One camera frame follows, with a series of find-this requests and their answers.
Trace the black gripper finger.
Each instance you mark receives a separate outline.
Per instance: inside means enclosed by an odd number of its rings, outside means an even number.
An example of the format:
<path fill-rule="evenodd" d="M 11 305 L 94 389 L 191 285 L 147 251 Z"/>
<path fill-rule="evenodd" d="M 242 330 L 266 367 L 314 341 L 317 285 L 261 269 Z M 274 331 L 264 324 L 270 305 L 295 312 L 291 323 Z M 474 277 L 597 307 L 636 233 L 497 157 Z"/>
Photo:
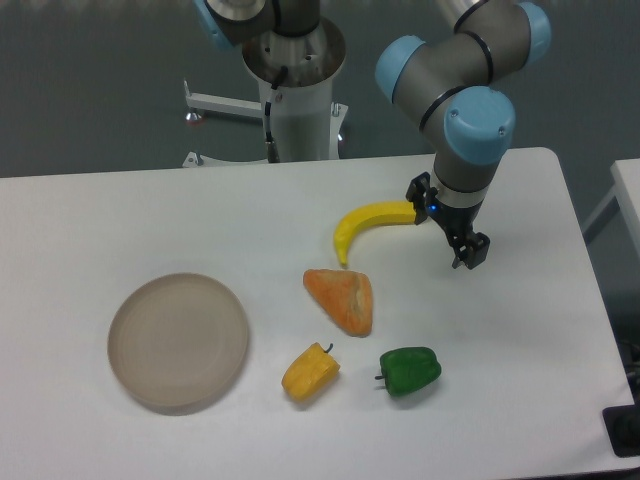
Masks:
<path fill-rule="evenodd" d="M 430 174 L 428 172 L 421 173 L 417 177 L 413 178 L 409 183 L 405 198 L 413 206 L 415 224 L 422 224 L 430 216 L 430 191 Z"/>
<path fill-rule="evenodd" d="M 469 231 L 462 236 L 454 236 L 452 267 L 457 269 L 464 265 L 468 270 L 473 270 L 486 260 L 489 247 L 489 237 L 481 232 Z"/>

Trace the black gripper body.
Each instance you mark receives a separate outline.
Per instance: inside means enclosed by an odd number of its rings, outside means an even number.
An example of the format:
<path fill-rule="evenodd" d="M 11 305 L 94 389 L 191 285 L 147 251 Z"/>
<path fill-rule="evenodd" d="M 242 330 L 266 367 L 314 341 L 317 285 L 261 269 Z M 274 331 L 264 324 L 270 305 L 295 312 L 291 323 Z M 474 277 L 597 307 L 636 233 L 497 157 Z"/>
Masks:
<path fill-rule="evenodd" d="M 430 187 L 418 200 L 418 223 L 431 219 L 444 231 L 450 245 L 463 245 L 474 233 L 473 221 L 478 211 L 479 205 L 467 208 L 448 206 L 437 197 L 436 188 Z"/>

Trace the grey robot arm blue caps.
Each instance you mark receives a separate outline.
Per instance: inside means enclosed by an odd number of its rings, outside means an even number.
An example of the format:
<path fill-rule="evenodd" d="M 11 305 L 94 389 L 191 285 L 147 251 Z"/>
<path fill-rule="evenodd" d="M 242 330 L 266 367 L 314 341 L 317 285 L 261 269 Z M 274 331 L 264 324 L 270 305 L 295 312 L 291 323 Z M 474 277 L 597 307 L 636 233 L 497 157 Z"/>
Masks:
<path fill-rule="evenodd" d="M 474 268 L 489 238 L 473 228 L 498 165 L 511 145 L 515 110 L 494 81 L 546 54 L 551 25 L 535 4 L 443 1 L 452 36 L 435 46 L 403 36 L 386 47 L 376 83 L 429 141 L 432 169 L 407 190 L 414 220 L 434 221 L 455 266 Z M 332 87 L 346 57 L 339 28 L 316 1 L 198 1 L 196 12 L 219 48 L 240 48 L 256 80 L 267 159 L 329 159 Z"/>

